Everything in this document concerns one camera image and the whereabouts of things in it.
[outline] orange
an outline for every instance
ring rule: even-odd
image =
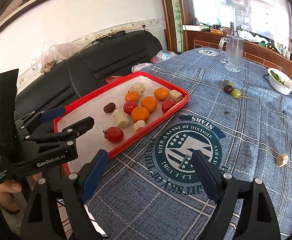
[[[145,97],[143,98],[141,105],[145,107],[150,113],[152,113],[157,108],[157,100],[153,97]]]
[[[126,102],[133,101],[136,103],[138,100],[139,100],[139,94],[136,91],[128,92],[125,96]]]
[[[145,107],[137,106],[132,110],[132,113],[130,116],[132,117],[134,123],[136,123],[139,120],[143,120],[144,122],[147,122],[149,118],[149,112]]]
[[[159,101],[164,101],[168,98],[168,89],[167,88],[157,88],[154,91],[154,97]]]

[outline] circular logo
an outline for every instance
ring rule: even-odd
[[[197,52],[199,54],[205,55],[205,56],[210,56],[210,57],[216,57],[218,56],[218,52],[213,50],[213,49],[198,49]]]
[[[222,151],[215,134],[195,123],[181,123],[161,135],[155,146],[155,158],[160,169],[171,179],[197,183],[200,181],[191,162],[196,151],[219,167]]]

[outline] black leather sofa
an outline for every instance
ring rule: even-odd
[[[16,96],[15,120],[32,111],[47,111],[67,106],[84,95],[106,85],[110,76],[125,76],[138,63],[150,62],[162,46],[147,31],[123,33],[99,42],[73,57],[56,64]],[[36,131],[53,132],[52,122]]]

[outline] glass pitcher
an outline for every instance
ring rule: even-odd
[[[226,52],[222,54],[224,43],[227,42]],[[219,58],[225,63],[225,69],[232,72],[239,72],[243,66],[242,53],[244,51],[244,39],[232,35],[222,37],[219,42]]]

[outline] screw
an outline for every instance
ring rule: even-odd
[[[69,177],[69,179],[76,179],[77,178],[77,174],[76,173],[71,173],[68,177]]]
[[[38,184],[42,185],[42,184],[45,183],[45,181],[46,181],[46,180],[45,180],[44,178],[41,178],[41,179],[38,180]]]
[[[257,184],[262,184],[263,181],[262,181],[260,178],[256,178],[256,179],[255,179],[255,182],[256,182]]]
[[[225,179],[231,179],[233,176],[231,176],[230,173],[224,173],[224,174],[223,174],[223,177],[224,177]]]

